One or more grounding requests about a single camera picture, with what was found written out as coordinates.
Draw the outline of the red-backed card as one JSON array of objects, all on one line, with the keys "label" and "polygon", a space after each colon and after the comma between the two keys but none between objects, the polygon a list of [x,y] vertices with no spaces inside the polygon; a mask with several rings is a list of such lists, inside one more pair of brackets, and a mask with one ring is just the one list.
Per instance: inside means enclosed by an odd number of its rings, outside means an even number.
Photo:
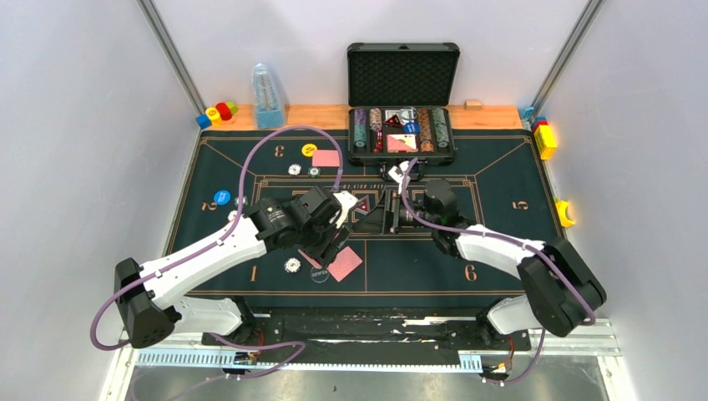
[{"label": "red-backed card", "polygon": [[362,259],[350,246],[347,246],[336,255],[327,270],[337,282],[341,282],[361,264]]},{"label": "red-backed card", "polygon": [[341,158],[336,150],[315,150],[311,158],[313,167],[340,167]]}]

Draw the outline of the white-blue poker chip stack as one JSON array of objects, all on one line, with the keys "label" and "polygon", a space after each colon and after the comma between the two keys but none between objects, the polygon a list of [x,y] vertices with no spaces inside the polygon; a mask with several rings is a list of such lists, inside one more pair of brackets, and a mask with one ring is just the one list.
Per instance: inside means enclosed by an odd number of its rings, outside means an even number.
[{"label": "white-blue poker chip stack", "polygon": [[301,269],[301,262],[297,258],[289,258],[284,264],[284,269],[288,273],[297,273]]}]

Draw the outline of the yellow big blind button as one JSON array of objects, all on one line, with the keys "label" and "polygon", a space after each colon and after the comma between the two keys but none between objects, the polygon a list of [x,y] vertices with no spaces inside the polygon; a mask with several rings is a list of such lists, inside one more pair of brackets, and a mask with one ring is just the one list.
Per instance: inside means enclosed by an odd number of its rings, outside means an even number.
[{"label": "yellow big blind button", "polygon": [[301,153],[307,158],[313,157],[317,150],[315,144],[305,144],[301,147]]}]

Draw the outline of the blue small blind button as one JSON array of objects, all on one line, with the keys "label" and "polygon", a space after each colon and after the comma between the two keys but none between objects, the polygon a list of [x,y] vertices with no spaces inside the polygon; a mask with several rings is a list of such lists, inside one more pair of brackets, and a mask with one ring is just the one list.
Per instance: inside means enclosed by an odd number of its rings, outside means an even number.
[{"label": "blue small blind button", "polygon": [[231,200],[231,193],[227,190],[218,190],[213,196],[213,202],[218,206],[227,205]]}]

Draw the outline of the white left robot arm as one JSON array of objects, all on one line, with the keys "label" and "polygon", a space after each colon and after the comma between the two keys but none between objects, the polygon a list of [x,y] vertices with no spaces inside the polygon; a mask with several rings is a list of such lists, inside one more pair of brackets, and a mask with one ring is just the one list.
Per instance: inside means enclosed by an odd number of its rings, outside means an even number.
[{"label": "white left robot arm", "polygon": [[232,216],[211,235],[168,256],[114,269],[115,304],[133,348],[147,348],[175,333],[208,332],[245,345],[255,322],[244,302],[189,297],[199,285],[269,252],[298,248],[322,267],[332,263],[351,234],[345,221],[358,199],[320,186],[303,195],[264,198]]}]

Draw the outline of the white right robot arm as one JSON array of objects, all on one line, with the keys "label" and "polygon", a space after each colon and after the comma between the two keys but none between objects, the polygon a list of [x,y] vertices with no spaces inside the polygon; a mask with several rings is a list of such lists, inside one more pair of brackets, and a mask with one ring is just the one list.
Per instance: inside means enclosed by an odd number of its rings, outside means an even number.
[{"label": "white right robot arm", "polygon": [[599,280],[568,240],[520,239],[468,219],[446,180],[429,181],[421,200],[410,200],[405,189],[386,190],[353,230],[396,234],[401,226],[427,228],[442,253],[520,280],[522,295],[497,300],[477,315],[478,341],[486,348],[499,348],[510,334],[529,329],[565,337],[580,325],[594,324],[596,310],[607,300]]}]

